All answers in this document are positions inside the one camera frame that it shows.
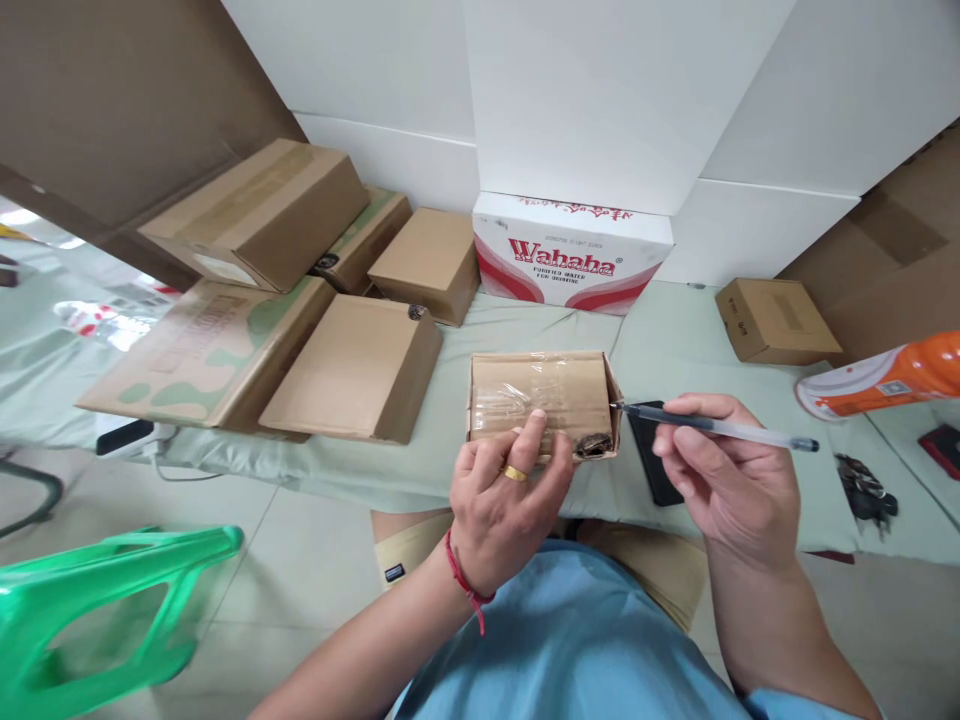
tiled floor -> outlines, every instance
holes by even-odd
[[[240,556],[205,584],[203,640],[187,670],[91,716],[99,720],[245,717],[378,594],[363,508],[239,477],[166,483],[147,467],[79,451],[26,450],[15,459],[68,488],[53,521],[0,540],[0,565],[151,524],[235,524],[246,534]],[[0,476],[0,525],[41,496],[32,483]],[[810,556],[803,563],[838,644],[888,717],[960,718],[960,568],[877,556],[854,567]],[[722,673],[709,595],[692,636]]]

sleeve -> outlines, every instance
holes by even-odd
[[[753,720],[856,720],[854,715],[780,690],[755,690],[743,706]]]

red string bracelet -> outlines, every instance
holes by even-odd
[[[467,599],[470,601],[470,604],[473,605],[473,611],[477,614],[477,619],[480,620],[480,637],[483,637],[487,632],[487,626],[483,621],[483,610],[480,606],[492,603],[493,599],[497,596],[497,592],[494,590],[493,595],[485,598],[470,587],[470,583],[468,583],[467,579],[463,576],[463,570],[460,569],[460,564],[453,554],[453,548],[450,547],[450,530],[447,530],[447,534],[443,536],[443,544],[447,549],[447,560],[450,562],[450,569],[453,570],[453,577],[456,578],[457,582],[460,583],[460,587],[462,587],[463,591],[467,594]]]

wahaha box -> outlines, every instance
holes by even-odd
[[[481,192],[473,232],[490,295],[626,315],[673,249],[660,215]]]

green chair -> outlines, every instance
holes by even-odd
[[[145,528],[0,568],[0,714],[69,718],[171,680],[196,649],[196,640],[179,638],[177,629],[197,579],[242,544],[243,531],[233,525],[195,532]],[[163,584],[166,594],[150,611],[143,642],[120,664],[78,671],[63,648],[51,647],[75,620],[151,588],[162,591],[157,586]]]

